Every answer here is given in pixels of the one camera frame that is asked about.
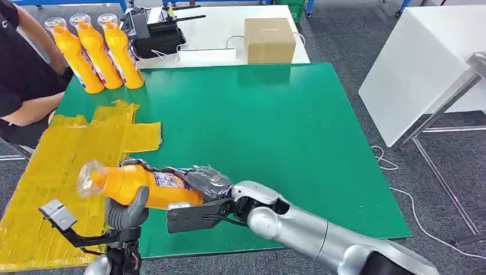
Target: green tabletop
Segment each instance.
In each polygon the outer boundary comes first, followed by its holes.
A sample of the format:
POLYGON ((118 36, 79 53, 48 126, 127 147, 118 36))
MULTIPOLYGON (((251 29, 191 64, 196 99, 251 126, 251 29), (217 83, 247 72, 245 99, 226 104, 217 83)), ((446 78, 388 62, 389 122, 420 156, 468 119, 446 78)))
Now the green tabletop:
MULTIPOLYGON (((140 104, 137 123, 162 122, 153 166, 210 165, 234 183, 253 180, 331 222, 377 238, 410 232, 331 64, 143 71, 146 85, 86 94, 73 80, 58 113, 90 119, 115 99, 140 104)), ((142 227, 143 257, 279 248, 249 229, 167 234, 166 213, 142 227)))

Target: white desk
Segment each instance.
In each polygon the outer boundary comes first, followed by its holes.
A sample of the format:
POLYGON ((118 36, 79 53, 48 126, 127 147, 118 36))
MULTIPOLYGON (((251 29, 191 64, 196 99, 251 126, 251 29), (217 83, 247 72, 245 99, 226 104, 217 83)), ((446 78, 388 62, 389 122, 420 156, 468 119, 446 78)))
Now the white desk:
MULTIPOLYGON (((287 18, 293 32, 298 32, 287 6, 224 6, 200 7, 197 9, 176 10, 177 17, 189 17, 205 14, 206 18, 178 22, 179 28, 186 37, 187 44, 182 49, 224 49, 226 40, 231 36, 244 35, 246 18, 287 18)), ((310 63, 302 40, 295 37, 296 47, 292 63, 310 63)), ((236 59, 233 61, 213 62, 179 62, 176 54, 171 54, 162 61, 160 58, 139 61, 140 68, 176 68, 194 66, 220 66, 247 64, 245 46, 242 38, 234 38, 229 42, 230 48, 236 49, 236 59)))
MULTIPOLYGON (((359 90, 387 146, 467 78, 466 60, 486 51, 484 26, 486 5, 405 9, 359 90)), ((447 112, 478 110, 486 110, 484 80, 447 112)))

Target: yellow plastic sheet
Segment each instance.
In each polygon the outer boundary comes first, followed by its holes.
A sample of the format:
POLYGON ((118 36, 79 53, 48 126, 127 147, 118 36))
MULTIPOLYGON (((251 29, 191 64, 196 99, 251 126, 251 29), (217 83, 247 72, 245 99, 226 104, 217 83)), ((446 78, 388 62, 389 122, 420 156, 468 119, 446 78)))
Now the yellow plastic sheet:
MULTIPOLYGON (((104 228, 104 199, 80 198, 76 180, 81 166, 96 159, 115 166, 129 152, 156 150, 160 122, 133 124, 136 105, 116 101, 98 107, 91 123, 82 116, 55 116, 18 182, 0 222, 0 270, 18 271, 84 265, 94 259, 74 248, 38 208, 58 199, 77 218, 81 235, 99 235, 104 228)), ((103 251, 103 246, 90 247, 103 251)))

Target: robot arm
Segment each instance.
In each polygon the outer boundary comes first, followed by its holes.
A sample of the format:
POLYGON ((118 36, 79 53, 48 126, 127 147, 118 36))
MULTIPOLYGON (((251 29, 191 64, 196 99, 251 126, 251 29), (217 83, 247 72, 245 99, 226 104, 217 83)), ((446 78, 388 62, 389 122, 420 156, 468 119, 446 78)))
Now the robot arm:
MULTIPOLYGON (((146 169, 153 169, 141 161, 140 164, 145 165, 146 169)), ((436 267, 415 252, 395 242, 370 238, 334 225, 298 208, 275 190, 259 183, 246 180, 233 185, 225 175, 210 167, 169 170, 200 192, 205 199, 205 203, 200 206, 170 205, 167 210, 169 234, 210 229, 221 221, 227 221, 247 226, 256 235, 293 249, 333 274, 438 275, 436 267), (229 214, 238 220, 228 218, 229 214)), ((142 191, 137 198, 146 197, 142 191)), ((137 226, 147 218, 147 212, 141 211, 139 202, 140 199, 134 199, 128 207, 111 204, 111 208, 116 208, 116 211, 107 209, 107 213, 112 215, 107 221, 115 229, 99 237, 77 235, 70 228, 75 222, 73 217, 68 225, 60 222, 66 219, 59 219, 58 212, 67 210, 59 201, 54 207, 49 206, 50 202, 40 210, 75 247, 92 245, 93 241, 114 242, 115 245, 109 246, 106 254, 97 257, 88 266, 85 274, 137 275, 141 263, 137 251, 140 227, 137 226), (134 213, 140 213, 143 218, 134 217, 134 213), (118 221, 115 216, 128 222, 118 221)))
POLYGON ((208 206, 170 209, 169 233, 211 228, 218 221, 209 219, 208 223, 208 215, 233 214, 256 235, 291 248, 334 274, 438 275, 436 267, 417 253, 395 242, 370 238, 335 225, 298 208, 259 183, 248 180, 237 183, 229 194, 230 201, 220 199, 208 206), (178 219, 189 222, 177 222, 178 219))

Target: orange bottle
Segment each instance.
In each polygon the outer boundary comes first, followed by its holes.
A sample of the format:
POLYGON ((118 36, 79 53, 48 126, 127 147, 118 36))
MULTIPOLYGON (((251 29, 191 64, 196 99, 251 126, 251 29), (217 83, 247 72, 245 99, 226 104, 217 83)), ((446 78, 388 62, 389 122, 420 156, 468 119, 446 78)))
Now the orange bottle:
POLYGON ((123 167, 104 167, 91 160, 79 173, 77 192, 81 197, 101 194, 122 205, 129 205, 140 186, 148 186, 146 206, 167 209, 171 203, 201 205, 201 194, 184 184, 184 181, 171 173, 149 172, 138 164, 123 167))
POLYGON ((79 39, 66 28, 66 20, 55 17, 44 23, 52 33, 56 46, 66 58, 69 66, 81 82, 87 93, 99 93, 105 86, 98 78, 96 71, 86 53, 81 47, 79 39))
POLYGON ((142 74, 130 51, 128 37, 118 28, 117 23, 118 19, 114 14, 102 14, 98 17, 98 24, 103 28, 109 53, 125 82, 125 86, 128 89, 137 89, 143 85, 142 74))
POLYGON ((84 13, 71 16, 69 20, 77 30, 81 44, 88 52, 89 58, 101 81, 108 89, 116 89, 123 85, 122 79, 115 69, 113 61, 103 44, 103 37, 91 25, 91 17, 84 13))

